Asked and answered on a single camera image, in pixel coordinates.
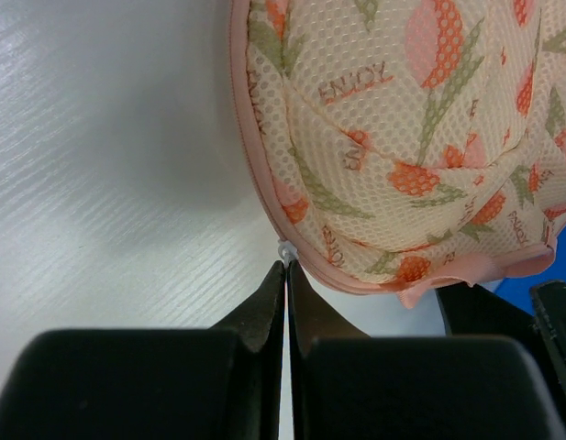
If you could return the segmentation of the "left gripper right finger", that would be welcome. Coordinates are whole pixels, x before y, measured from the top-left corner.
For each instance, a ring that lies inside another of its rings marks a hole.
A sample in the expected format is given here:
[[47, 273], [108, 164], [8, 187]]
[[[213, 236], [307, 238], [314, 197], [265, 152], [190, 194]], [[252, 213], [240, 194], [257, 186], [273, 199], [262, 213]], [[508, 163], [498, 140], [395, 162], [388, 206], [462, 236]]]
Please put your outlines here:
[[287, 270], [298, 439], [566, 439], [536, 360], [497, 335], [372, 337]]

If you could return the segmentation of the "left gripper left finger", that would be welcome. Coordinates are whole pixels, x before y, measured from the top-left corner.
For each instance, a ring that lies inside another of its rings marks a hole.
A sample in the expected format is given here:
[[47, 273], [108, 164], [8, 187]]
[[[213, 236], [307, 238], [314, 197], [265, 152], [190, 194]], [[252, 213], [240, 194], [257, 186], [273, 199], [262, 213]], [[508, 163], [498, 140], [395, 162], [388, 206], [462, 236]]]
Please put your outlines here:
[[206, 329], [34, 337], [0, 393], [0, 439], [275, 439], [283, 264]]

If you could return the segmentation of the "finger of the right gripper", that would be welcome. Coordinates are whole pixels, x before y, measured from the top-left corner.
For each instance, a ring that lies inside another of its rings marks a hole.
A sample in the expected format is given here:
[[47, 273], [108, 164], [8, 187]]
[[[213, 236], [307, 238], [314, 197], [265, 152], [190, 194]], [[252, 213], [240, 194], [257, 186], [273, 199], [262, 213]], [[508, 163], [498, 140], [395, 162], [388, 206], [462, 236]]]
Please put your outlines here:
[[552, 360], [536, 318], [480, 285], [437, 289], [448, 336], [505, 336], [519, 342], [536, 360], [561, 413], [566, 413], [566, 379]]

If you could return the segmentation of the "white zipper pull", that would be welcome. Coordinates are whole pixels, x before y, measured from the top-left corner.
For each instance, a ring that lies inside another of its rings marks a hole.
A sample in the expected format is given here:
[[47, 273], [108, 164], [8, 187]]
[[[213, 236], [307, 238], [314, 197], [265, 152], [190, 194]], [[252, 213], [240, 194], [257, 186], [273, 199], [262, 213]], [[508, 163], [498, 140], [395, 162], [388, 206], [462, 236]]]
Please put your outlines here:
[[292, 261], [297, 259], [297, 249], [288, 240], [280, 239], [278, 241], [278, 254], [286, 269], [289, 268]]

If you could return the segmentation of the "floral mesh laundry bag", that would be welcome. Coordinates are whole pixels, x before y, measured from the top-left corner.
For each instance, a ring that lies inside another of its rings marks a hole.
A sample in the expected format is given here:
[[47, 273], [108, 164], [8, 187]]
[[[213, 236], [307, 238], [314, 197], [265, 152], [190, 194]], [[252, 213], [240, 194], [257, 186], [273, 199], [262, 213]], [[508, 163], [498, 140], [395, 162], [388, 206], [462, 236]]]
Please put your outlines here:
[[566, 226], [566, 1], [235, 1], [230, 71], [280, 239], [352, 294], [546, 270]]

